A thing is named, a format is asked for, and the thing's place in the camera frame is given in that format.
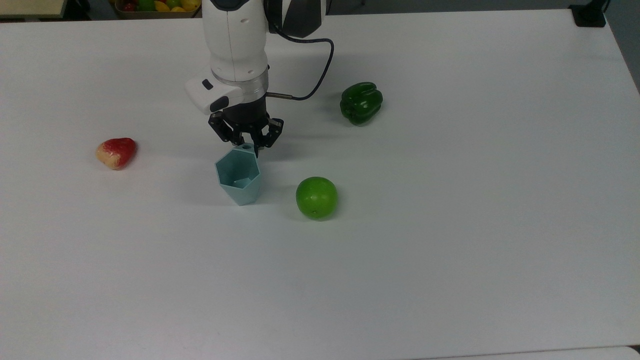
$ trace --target black bracket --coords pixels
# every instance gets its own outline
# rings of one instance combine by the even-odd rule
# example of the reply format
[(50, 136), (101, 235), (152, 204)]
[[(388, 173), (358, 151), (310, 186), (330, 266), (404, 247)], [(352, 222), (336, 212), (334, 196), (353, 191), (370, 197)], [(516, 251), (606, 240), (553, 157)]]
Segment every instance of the black bracket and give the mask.
[(573, 20), (580, 28), (604, 28), (607, 21), (604, 19), (602, 6), (607, 0), (592, 0), (587, 5), (570, 5)]
[(222, 141), (235, 146), (244, 144), (243, 133), (249, 134), (257, 157), (259, 149), (273, 146), (284, 126), (284, 121), (269, 117), (264, 100), (263, 97), (248, 104), (216, 111), (209, 116), (209, 125)]

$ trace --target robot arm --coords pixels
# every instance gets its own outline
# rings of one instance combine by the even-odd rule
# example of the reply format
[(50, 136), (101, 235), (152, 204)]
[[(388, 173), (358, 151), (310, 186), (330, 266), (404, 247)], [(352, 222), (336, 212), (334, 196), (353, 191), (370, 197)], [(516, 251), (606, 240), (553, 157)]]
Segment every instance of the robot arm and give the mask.
[[(305, 37), (324, 18), (326, 0), (203, 0), (202, 23), (211, 52), (209, 66), (185, 84), (195, 106), (223, 141), (235, 145), (249, 133), (255, 148), (270, 147), (282, 120), (266, 112), (269, 76), (264, 52), (273, 27)], [(262, 129), (268, 126), (268, 134)]]

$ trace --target light blue cup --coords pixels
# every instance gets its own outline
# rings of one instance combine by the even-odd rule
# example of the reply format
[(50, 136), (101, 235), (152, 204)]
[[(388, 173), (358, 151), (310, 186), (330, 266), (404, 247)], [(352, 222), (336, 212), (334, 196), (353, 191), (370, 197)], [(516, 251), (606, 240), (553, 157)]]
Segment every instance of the light blue cup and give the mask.
[(258, 199), (260, 168), (253, 144), (234, 147), (216, 163), (218, 182), (236, 204), (251, 204)]

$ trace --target yellow fruit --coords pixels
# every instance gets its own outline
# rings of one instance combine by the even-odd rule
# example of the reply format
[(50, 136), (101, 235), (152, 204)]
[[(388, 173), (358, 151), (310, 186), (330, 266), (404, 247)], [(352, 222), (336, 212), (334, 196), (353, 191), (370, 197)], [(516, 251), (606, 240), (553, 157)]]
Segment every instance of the yellow fruit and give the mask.
[(157, 12), (170, 12), (171, 11), (171, 9), (169, 9), (169, 6), (167, 6), (162, 1), (154, 1), (154, 4), (156, 5), (156, 11)]
[(182, 0), (182, 8), (186, 12), (192, 12), (193, 10), (196, 10), (198, 6), (200, 6), (200, 4), (198, 4), (198, 0)]

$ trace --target white table surface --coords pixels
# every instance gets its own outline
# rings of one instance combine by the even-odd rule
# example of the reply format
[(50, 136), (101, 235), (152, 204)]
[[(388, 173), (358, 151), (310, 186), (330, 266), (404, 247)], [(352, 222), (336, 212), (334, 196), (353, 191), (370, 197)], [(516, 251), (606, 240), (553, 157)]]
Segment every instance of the white table surface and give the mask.
[[(200, 20), (0, 24), (0, 354), (394, 360), (640, 343), (640, 97), (570, 11), (329, 17), (258, 202), (182, 85)], [(326, 45), (268, 36), (271, 91)], [(340, 93), (373, 81), (365, 127)], [(129, 136), (114, 172), (94, 150)], [(294, 191), (331, 179), (335, 217)]]
[(640, 354), (628, 347), (526, 352), (523, 354), (448, 357), (448, 360), (640, 360)]

